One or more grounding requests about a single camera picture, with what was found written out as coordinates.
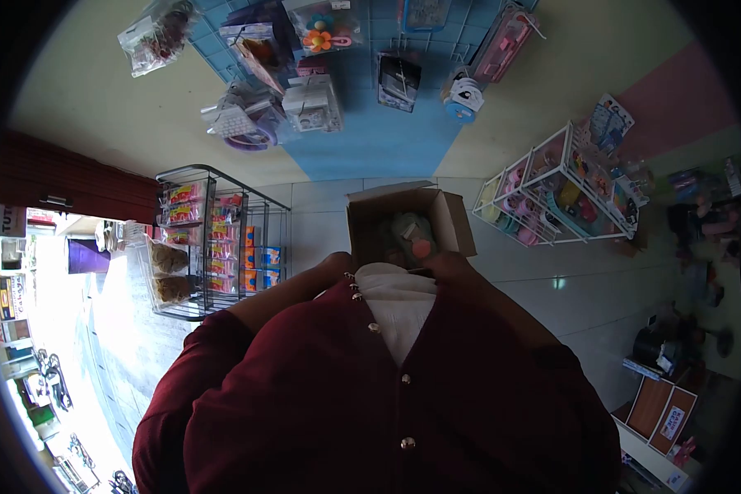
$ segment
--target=purple bin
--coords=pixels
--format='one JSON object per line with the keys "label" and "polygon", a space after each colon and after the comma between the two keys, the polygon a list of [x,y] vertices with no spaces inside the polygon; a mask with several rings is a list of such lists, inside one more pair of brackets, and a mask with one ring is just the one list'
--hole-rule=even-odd
{"label": "purple bin", "polygon": [[110,267],[110,252],[99,252],[95,240],[66,239],[69,249],[69,274],[106,273]]}

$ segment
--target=wire display rack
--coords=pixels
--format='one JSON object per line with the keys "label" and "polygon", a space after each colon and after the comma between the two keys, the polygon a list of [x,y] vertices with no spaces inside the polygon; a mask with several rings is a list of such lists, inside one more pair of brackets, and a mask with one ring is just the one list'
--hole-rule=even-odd
{"label": "wire display rack", "polygon": [[[202,321],[213,312],[228,308],[247,296],[255,295],[259,291],[270,288],[267,286],[267,277],[265,276],[268,270],[279,270],[280,282],[287,279],[291,260],[289,249],[291,208],[206,164],[190,164],[168,172],[162,172],[156,176],[156,180],[166,190],[170,187],[206,180],[209,189],[206,198],[207,203],[220,198],[232,198],[235,195],[241,197],[239,221],[241,222],[242,234],[238,236],[237,240],[241,259],[234,262],[235,272],[231,273],[231,276],[237,282],[236,293],[229,294],[207,289],[207,277],[209,276],[207,267],[209,262],[212,261],[208,232],[212,231],[212,225],[211,215],[206,214],[203,223],[202,244],[194,246],[196,248],[187,247],[190,257],[187,274],[188,277],[197,279],[193,283],[197,291],[186,302],[159,310],[155,309],[155,313],[185,321]],[[255,227],[253,246],[248,246],[245,242],[244,231],[247,226]],[[266,252],[268,247],[280,248],[280,263],[278,265],[272,266],[267,263]],[[250,248],[254,250],[256,262],[255,268],[252,269],[245,267],[243,259],[245,249]],[[249,276],[256,276],[258,282],[255,291],[246,288],[245,280]]]}
{"label": "wire display rack", "polygon": [[[475,201],[473,215],[525,247],[634,238],[639,208],[634,206],[632,221],[627,221],[612,205],[612,198],[599,194],[572,163],[574,152],[588,147],[587,134],[586,126],[575,126],[569,121],[543,143],[487,180]],[[627,181],[627,178],[623,175],[618,180]],[[593,203],[593,210],[597,213],[593,222],[595,231],[574,223],[556,204],[555,195],[567,182],[573,183]],[[615,182],[609,180],[609,184],[614,186]],[[529,201],[529,207],[521,210],[511,207],[511,204],[523,201]],[[512,228],[507,218],[517,226]],[[528,233],[531,242],[522,241],[522,228],[531,232],[531,235]]]}
{"label": "wire display rack", "polygon": [[[256,79],[239,63],[236,54],[219,35],[219,25],[228,14],[263,0],[193,0],[204,13],[194,25],[189,42],[226,83],[236,78],[253,83]],[[419,53],[424,67],[420,87],[439,89],[457,65],[469,62],[483,42],[494,16],[507,0],[453,0],[447,23],[439,33],[402,34],[398,27],[399,0],[356,0],[365,45],[356,49],[320,55],[326,57],[330,74],[346,89],[375,89],[376,52],[408,50]],[[533,11],[538,0],[517,2]],[[301,50],[295,58],[301,56]]]}

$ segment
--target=cardboard box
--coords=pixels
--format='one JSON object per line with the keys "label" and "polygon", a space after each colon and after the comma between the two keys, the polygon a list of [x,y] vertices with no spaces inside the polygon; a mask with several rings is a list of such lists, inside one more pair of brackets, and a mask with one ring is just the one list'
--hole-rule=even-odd
{"label": "cardboard box", "polygon": [[426,188],[433,185],[428,180],[395,183],[347,195],[348,238],[357,266],[384,262],[378,225],[396,212],[423,214],[431,223],[440,251],[459,252],[464,257],[477,254],[464,200],[454,193]]}

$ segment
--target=orange flower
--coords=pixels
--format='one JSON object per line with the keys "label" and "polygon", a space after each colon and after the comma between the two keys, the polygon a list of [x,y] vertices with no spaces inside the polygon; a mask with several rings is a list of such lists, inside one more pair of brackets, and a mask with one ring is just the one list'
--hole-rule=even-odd
{"label": "orange flower", "polygon": [[326,31],[318,31],[317,29],[311,29],[304,40],[302,40],[302,43],[306,47],[311,47],[313,53],[316,53],[321,50],[328,50],[332,47],[332,44],[329,43],[329,40],[332,39],[332,35],[327,33]]}

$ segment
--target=cardboard flap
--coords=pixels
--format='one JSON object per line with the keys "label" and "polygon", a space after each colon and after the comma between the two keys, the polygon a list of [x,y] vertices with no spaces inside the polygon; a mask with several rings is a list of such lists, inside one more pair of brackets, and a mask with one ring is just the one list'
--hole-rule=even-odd
{"label": "cardboard flap", "polygon": [[420,189],[422,187],[429,187],[432,185],[436,184],[431,182],[430,180],[393,183],[392,185],[380,185],[378,187],[373,187],[372,189],[367,189],[366,191],[347,193],[346,197],[348,198],[348,202],[357,203],[359,201],[373,199],[382,195],[386,195],[388,193],[408,191],[410,189]]}
{"label": "cardboard flap", "polygon": [[450,192],[443,191],[442,194],[445,196],[447,209],[450,212],[450,218],[453,220],[458,252],[465,258],[477,255],[472,229],[469,227],[469,218],[464,209],[464,199],[460,195]]}

